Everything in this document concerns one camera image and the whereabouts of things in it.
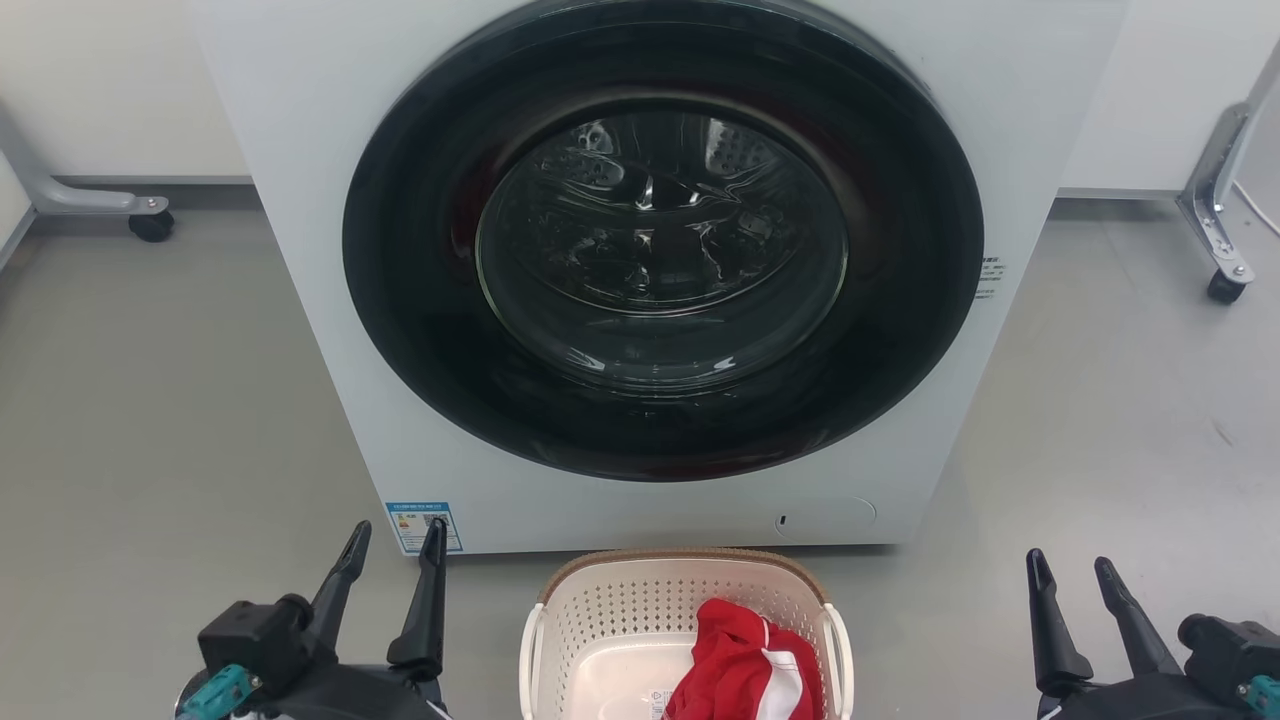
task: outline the clothing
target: clothing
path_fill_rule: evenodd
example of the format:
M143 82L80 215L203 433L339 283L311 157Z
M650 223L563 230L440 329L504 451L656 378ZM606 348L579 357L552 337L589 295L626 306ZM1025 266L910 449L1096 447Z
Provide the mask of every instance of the clothing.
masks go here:
M822 720L813 647L754 611L712 598L698 609L694 667L664 720Z

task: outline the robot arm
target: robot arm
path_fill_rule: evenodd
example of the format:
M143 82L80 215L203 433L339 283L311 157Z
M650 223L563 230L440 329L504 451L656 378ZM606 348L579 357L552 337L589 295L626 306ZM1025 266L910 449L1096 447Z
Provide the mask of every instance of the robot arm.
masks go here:
M205 670L187 684L175 715L228 714L294 720L449 720L438 678L444 661L447 528L435 519L419 553L419 579L387 665L343 665L334 647L372 527L356 525L338 561L307 602L237 602L200 632Z
M1047 720L1234 720L1280 717L1280 637L1257 623L1192 615L1178 639L1190 648L1185 674L1106 557L1093 564L1102 601L1115 616L1133 679L1092 683L1057 606L1044 553L1027 553L1037 717Z

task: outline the gray floor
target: gray floor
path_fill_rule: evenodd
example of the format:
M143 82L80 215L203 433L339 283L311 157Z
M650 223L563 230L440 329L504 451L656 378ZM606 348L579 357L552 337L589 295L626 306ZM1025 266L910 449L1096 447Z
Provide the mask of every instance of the gray floor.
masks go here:
M187 206L159 246L42 225L0 275L0 716L163 717L209 619L310 594L379 516L265 218ZM1032 546L1103 680L1126 673L1096 555L1170 642L1193 611L1280 626L1280 238L1228 219L1261 278L1229 309L1171 206L1060 204L916 542L797 553L850 626L856 717L1032 717ZM375 528L348 661L380 659L415 578ZM563 561L454 564L458 720L518 717L521 624Z

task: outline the washing machine door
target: washing machine door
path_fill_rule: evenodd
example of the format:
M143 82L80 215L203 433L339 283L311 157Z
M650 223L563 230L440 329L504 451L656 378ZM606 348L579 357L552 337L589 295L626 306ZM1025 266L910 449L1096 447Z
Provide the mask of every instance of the washing machine door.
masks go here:
M529 5L452 49L369 142L344 218L388 364L485 441L694 480L892 407L982 266L925 90L804 5Z

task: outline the washing machine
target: washing machine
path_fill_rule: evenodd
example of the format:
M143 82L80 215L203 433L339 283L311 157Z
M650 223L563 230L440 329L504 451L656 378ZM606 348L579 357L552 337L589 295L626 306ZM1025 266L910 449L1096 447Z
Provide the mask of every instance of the washing machine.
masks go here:
M909 539L1125 9L191 5L407 555Z

